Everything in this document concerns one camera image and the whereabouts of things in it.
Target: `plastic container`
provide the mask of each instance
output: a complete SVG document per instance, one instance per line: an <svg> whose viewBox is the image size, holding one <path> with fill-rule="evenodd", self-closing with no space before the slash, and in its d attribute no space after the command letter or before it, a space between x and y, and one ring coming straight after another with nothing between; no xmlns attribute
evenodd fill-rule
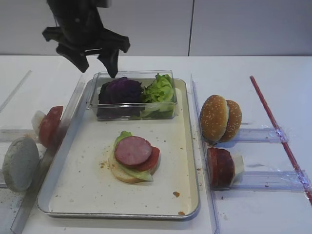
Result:
<svg viewBox="0 0 312 234"><path fill-rule="evenodd" d="M153 103L116 103L99 104L98 95L102 85L127 77L141 83L142 87L147 87L156 79L156 75L168 74L172 78L174 95L168 102ZM127 119L169 119L176 115L177 98L176 87L172 71L123 71L119 72L116 78L110 78L108 73L100 72L94 75L87 98L87 110L91 109L98 121L104 120L127 120Z"/></svg>

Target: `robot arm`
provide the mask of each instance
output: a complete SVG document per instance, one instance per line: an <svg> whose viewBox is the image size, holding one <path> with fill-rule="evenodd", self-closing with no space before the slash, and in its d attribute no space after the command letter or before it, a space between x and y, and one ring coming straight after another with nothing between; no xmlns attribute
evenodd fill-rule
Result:
<svg viewBox="0 0 312 234"><path fill-rule="evenodd" d="M81 72L89 67L87 55L98 54L110 77L118 73L119 50L127 52L129 38L104 28L97 7L107 0L47 0L59 27L47 27L43 36L58 42L56 52Z"/></svg>

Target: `white wall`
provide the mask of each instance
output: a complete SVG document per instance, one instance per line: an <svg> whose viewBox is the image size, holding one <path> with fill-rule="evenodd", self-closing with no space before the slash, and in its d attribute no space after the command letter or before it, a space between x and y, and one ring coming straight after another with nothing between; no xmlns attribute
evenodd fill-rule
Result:
<svg viewBox="0 0 312 234"><path fill-rule="evenodd" d="M194 0L191 56L312 55L312 0ZM186 56L193 0L112 0L105 27L130 38L125 55ZM46 0L0 0L0 54L55 53Z"/></svg>
<svg viewBox="0 0 312 234"><path fill-rule="evenodd" d="M0 0L0 54L55 54L42 32L55 26L45 0Z"/></svg>
<svg viewBox="0 0 312 234"><path fill-rule="evenodd" d="M112 0L105 27L128 36L126 55L187 56L193 0ZM45 0L0 1L0 54L56 54L42 31L55 26Z"/></svg>
<svg viewBox="0 0 312 234"><path fill-rule="evenodd" d="M195 0L190 55L312 55L312 0Z"/></svg>

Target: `red straw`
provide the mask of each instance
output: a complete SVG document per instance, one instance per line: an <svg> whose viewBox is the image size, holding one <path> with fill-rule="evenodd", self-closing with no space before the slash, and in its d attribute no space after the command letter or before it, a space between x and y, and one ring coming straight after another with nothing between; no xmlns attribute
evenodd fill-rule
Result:
<svg viewBox="0 0 312 234"><path fill-rule="evenodd" d="M261 101L265 111L267 112L273 127L275 129L279 129L279 126L278 126L278 124L277 124L277 122L276 122L276 120L275 120L275 118L274 118L274 116L273 116L273 114L272 114L272 112L271 112L267 102L265 101L265 99L264 99L264 97L263 97L263 95L262 95L262 93L260 91L260 88L257 85L257 82L255 81L253 76L250 77L250 80L252 81L254 89L256 90L256 92L257 92L257 94L258 94L258 96L260 98L260 101ZM299 164L297 163L297 160L294 157L294 155L293 155L293 153L292 153L288 143L287 142L282 142L282 145L284 147L285 152L287 153L287 156L288 156L290 162L292 163L293 168L297 171L297 173L301 174L302 171L301 171L301 169L299 167ZM299 180L304 185L304 181L302 181L301 176L299 176ZM309 201L310 201L310 203L312 205L312 193L311 193L311 191L305 188L305 192L306 192L306 195L307 195L307 197L308 197L308 199L309 199Z"/></svg>

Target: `tomato slice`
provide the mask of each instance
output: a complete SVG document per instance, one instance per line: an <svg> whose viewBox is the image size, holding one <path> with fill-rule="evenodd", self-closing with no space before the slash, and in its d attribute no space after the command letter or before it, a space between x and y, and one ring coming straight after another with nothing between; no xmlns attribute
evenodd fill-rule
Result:
<svg viewBox="0 0 312 234"><path fill-rule="evenodd" d="M52 143L53 135L59 126L63 109L63 106L52 107L40 124L39 141L46 148Z"/></svg>
<svg viewBox="0 0 312 234"><path fill-rule="evenodd" d="M152 153L149 158L145 162L134 166L133 169L137 169L138 171L146 171L155 167L158 162L159 153L159 148L152 146Z"/></svg>

